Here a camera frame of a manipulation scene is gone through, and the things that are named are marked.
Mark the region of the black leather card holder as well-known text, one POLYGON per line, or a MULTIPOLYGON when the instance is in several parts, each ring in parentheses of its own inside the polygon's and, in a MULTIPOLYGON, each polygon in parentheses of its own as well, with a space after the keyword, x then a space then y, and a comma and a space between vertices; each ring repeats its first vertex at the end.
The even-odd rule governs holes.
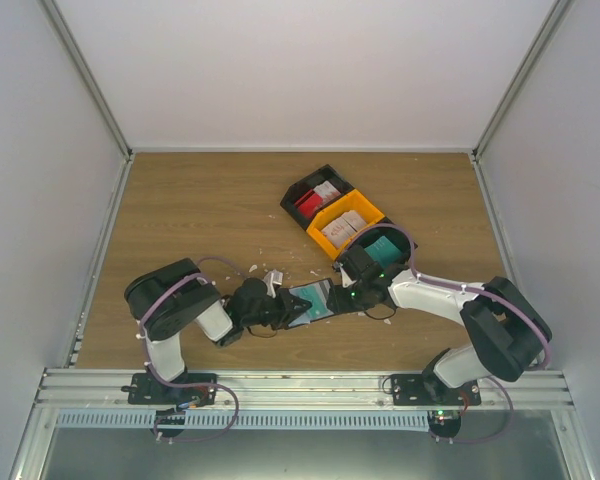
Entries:
POLYGON ((291 319, 283 324, 284 330, 362 311, 356 303, 356 295, 331 279, 293 287, 289 293, 298 303, 294 305, 291 319))

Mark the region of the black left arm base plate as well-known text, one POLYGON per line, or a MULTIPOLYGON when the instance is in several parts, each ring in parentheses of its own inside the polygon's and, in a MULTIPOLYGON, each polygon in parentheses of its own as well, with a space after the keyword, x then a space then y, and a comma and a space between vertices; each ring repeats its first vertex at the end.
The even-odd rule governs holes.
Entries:
POLYGON ((195 388, 175 388, 159 382, 151 373, 136 373, 131 377, 129 385, 121 387, 128 395, 131 405, 181 405, 188 403, 195 406, 211 405, 215 401, 215 384, 218 376, 213 373, 185 373, 176 379, 179 384, 196 383, 203 386, 195 388))

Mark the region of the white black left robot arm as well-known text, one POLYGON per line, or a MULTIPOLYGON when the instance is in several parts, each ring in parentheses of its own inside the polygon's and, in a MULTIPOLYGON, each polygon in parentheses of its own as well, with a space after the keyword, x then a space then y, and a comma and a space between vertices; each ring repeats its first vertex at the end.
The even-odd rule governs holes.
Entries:
POLYGON ((282 274, 264 279, 245 277, 234 293, 223 296, 189 258, 178 260, 133 280, 124 291, 138 338, 146 352, 151 391, 165 404, 183 398, 185 365, 180 332, 194 323, 215 345, 238 340, 253 326, 274 331, 288 327, 312 309, 312 303, 281 286, 282 274))

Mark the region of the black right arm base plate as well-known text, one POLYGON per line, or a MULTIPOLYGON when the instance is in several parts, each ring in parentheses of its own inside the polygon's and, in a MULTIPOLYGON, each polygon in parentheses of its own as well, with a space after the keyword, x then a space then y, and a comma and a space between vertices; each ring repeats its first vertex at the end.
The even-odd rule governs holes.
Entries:
POLYGON ((450 388, 439 381, 429 384, 422 374, 391 374, 382 381, 381 390, 392 397, 395 406, 463 407, 482 403, 476 381, 450 388))

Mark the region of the teal VIP card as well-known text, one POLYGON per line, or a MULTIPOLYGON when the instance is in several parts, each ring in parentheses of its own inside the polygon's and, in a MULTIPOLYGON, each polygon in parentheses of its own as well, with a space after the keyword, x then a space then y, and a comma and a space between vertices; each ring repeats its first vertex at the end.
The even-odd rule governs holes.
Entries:
POLYGON ((314 321, 326 319, 335 315, 327 306, 332 281, 325 279, 290 289, 293 295, 312 302, 312 307, 302 316, 291 323, 290 328, 307 325, 314 321))

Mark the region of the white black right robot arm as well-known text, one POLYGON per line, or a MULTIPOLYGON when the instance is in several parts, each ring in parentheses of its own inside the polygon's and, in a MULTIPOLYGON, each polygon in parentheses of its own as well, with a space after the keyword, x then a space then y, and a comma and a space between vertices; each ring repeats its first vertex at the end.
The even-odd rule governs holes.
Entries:
POLYGON ((423 393, 433 404, 448 403, 459 387, 485 377, 515 382, 540 354, 549 358, 551 329, 507 278, 462 283, 424 275, 411 265, 383 267, 361 247, 343 255, 340 273, 342 283, 327 297, 336 314, 384 305, 464 327, 469 343, 442 351, 422 371, 423 393))

